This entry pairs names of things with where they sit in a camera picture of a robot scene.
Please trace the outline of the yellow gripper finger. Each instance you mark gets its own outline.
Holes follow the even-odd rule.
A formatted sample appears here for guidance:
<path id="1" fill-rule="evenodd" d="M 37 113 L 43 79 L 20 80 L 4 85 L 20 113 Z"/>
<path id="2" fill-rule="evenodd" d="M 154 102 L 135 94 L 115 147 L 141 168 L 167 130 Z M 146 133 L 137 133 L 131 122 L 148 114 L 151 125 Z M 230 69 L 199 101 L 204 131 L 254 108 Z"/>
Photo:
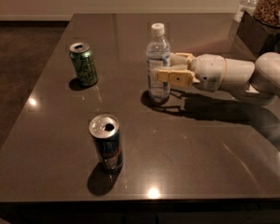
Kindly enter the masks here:
<path id="1" fill-rule="evenodd" d="M 183 66 L 187 69 L 191 68 L 191 62 L 195 59 L 192 53 L 171 53 L 170 54 L 170 65 L 171 66 Z"/>
<path id="2" fill-rule="evenodd" d="M 157 71 L 157 79 L 184 88 L 200 83 L 195 73 L 190 70 L 160 69 Z"/>

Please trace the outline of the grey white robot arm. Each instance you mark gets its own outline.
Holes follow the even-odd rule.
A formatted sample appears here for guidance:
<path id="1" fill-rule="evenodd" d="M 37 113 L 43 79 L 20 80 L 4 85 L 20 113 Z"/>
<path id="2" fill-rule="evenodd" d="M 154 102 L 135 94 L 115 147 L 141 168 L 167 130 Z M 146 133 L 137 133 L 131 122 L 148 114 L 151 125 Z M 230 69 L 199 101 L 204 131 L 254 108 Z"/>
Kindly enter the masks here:
<path id="1" fill-rule="evenodd" d="M 280 99 L 280 54 L 267 52 L 255 62 L 227 59 L 219 55 L 190 53 L 170 55 L 169 67 L 157 68 L 158 80 L 200 91 L 224 91 L 236 100 L 268 105 Z"/>

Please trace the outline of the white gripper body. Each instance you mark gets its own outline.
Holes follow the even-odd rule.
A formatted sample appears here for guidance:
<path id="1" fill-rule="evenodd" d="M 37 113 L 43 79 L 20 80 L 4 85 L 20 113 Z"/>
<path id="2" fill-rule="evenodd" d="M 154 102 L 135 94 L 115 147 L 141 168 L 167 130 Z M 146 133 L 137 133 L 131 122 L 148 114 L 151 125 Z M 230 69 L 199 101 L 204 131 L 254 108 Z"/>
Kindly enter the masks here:
<path id="1" fill-rule="evenodd" d="M 249 87 L 255 65 L 248 61 L 204 54 L 190 62 L 190 70 L 195 74 L 194 87 L 198 90 L 244 92 Z"/>

